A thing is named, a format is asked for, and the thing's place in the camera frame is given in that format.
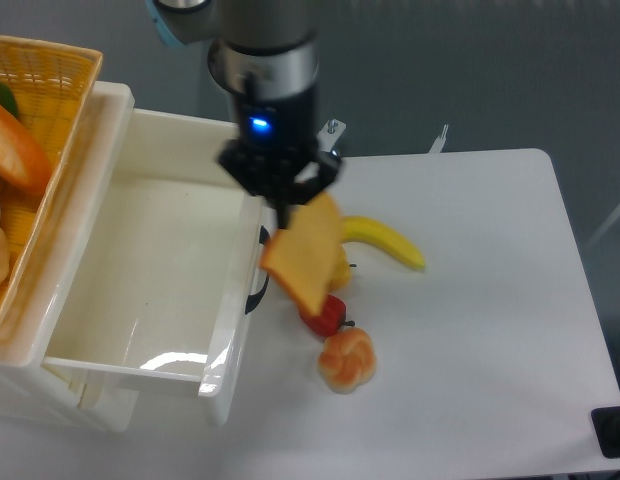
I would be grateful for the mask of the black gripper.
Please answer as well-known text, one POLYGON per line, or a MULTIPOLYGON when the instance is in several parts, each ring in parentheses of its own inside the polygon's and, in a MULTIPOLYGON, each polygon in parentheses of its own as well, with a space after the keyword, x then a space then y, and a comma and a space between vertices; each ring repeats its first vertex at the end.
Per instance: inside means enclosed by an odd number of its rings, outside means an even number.
POLYGON ((251 196, 274 208, 278 229, 288 228, 293 205, 305 205, 323 192, 343 166, 339 155, 321 152, 316 144, 277 151, 238 139, 224 145, 218 163, 251 196))

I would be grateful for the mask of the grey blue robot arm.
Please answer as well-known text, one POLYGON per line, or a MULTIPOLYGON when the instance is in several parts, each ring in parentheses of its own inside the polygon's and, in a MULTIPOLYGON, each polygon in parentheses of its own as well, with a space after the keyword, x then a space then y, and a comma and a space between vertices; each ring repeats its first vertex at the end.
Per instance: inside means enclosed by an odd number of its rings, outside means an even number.
POLYGON ((218 163, 287 228, 338 177, 341 158, 320 148, 319 56, 306 1, 149 1, 169 46, 210 40, 207 68, 229 96, 238 127, 218 163))

